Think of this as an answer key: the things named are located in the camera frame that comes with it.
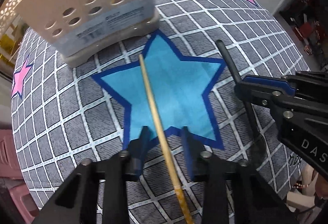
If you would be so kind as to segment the person's right hand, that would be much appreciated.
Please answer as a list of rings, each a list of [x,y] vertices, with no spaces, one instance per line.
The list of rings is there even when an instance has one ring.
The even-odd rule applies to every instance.
[[[323,204],[315,191],[318,176],[310,165],[303,168],[299,179],[292,185],[286,197],[286,204],[292,212],[307,213]]]

